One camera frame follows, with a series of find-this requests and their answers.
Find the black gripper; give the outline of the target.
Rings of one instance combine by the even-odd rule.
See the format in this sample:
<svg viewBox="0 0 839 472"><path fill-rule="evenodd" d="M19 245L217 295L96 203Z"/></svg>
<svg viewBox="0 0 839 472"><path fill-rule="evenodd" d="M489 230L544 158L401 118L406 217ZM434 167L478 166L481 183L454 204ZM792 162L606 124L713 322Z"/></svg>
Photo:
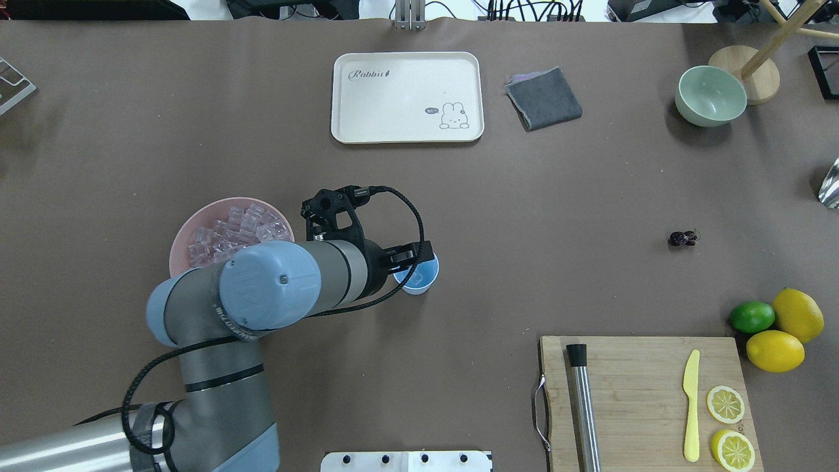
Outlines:
<svg viewBox="0 0 839 472"><path fill-rule="evenodd" d="M365 239L361 253L366 261L366 284L361 296L379 292L387 276L408 271L414 264L434 259L433 246L429 240L382 248L374 241Z"/></svg>

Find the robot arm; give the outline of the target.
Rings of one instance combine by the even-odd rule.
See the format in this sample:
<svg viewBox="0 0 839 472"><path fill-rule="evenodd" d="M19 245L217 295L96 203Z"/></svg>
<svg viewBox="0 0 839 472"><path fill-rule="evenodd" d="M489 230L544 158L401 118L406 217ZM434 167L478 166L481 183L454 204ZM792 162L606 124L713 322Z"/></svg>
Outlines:
<svg viewBox="0 0 839 472"><path fill-rule="evenodd" d="M170 347L141 369L111 414L2 447L3 471L276 471L276 415L260 338L347 313L390 274L432 258L427 240L382 248L270 241L167 280L147 325Z"/></svg>

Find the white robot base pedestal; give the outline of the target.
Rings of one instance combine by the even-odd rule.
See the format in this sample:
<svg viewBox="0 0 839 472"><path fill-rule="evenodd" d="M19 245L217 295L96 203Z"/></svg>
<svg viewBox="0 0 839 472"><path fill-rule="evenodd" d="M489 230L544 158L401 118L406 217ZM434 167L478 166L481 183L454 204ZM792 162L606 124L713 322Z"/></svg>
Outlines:
<svg viewBox="0 0 839 472"><path fill-rule="evenodd" d="M480 450L333 452L321 471L492 471L492 453Z"/></svg>

